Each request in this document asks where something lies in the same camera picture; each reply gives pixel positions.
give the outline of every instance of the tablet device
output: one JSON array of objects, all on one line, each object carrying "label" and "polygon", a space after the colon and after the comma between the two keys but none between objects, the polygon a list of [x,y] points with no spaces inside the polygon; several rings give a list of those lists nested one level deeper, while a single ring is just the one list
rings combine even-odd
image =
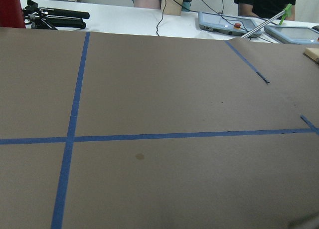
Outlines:
[{"label": "tablet device", "polygon": [[[251,19],[232,17],[220,14],[198,12],[199,27],[206,31],[216,31],[223,34],[242,36],[254,29],[257,25]],[[240,23],[241,27],[236,28],[235,23]],[[259,37],[262,32],[259,30],[251,37]]]},{"label": "tablet device", "polygon": [[266,33],[282,43],[319,44],[319,32],[301,26],[272,26],[264,27]]}]

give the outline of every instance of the metal rod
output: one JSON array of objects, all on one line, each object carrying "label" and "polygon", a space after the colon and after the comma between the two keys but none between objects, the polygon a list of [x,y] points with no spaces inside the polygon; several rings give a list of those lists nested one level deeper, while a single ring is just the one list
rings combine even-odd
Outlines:
[{"label": "metal rod", "polygon": [[268,25],[269,23],[271,23],[272,21],[274,21],[275,19],[277,19],[278,17],[284,15],[286,13],[285,10],[281,11],[280,13],[278,13],[277,15],[275,15],[274,17],[270,18],[269,20],[263,22],[262,24],[258,25],[256,28],[252,29],[251,31],[245,33],[243,36],[241,36],[241,38],[248,38],[249,36],[251,36],[254,32],[260,30],[261,28],[263,28],[264,26]]}]

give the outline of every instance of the green clip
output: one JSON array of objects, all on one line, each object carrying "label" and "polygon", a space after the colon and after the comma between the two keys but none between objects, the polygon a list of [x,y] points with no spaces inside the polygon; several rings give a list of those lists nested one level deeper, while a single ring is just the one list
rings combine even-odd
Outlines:
[{"label": "green clip", "polygon": [[281,21],[280,21],[279,25],[281,25],[281,24],[284,22],[284,20],[285,20],[286,17],[290,17],[290,16],[291,16],[291,7],[292,7],[292,6],[293,6],[293,5],[292,5],[291,3],[289,3],[289,4],[286,6],[286,8],[284,8],[285,14],[281,17]]}]

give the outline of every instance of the brown stain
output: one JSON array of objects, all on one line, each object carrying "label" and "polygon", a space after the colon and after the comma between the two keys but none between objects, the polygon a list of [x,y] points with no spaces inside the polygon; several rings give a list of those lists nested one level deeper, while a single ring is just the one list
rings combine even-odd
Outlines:
[{"label": "brown stain", "polygon": [[136,154],[135,155],[137,160],[143,160],[144,159],[144,155],[142,153]]}]

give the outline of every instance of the red object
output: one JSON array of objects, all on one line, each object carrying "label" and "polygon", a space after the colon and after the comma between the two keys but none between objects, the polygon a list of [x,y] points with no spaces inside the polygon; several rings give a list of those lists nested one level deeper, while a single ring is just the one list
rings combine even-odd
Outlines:
[{"label": "red object", "polygon": [[235,28],[240,28],[241,24],[240,23],[235,23],[234,26],[235,26]]},{"label": "red object", "polygon": [[20,0],[0,0],[0,26],[25,28]]}]

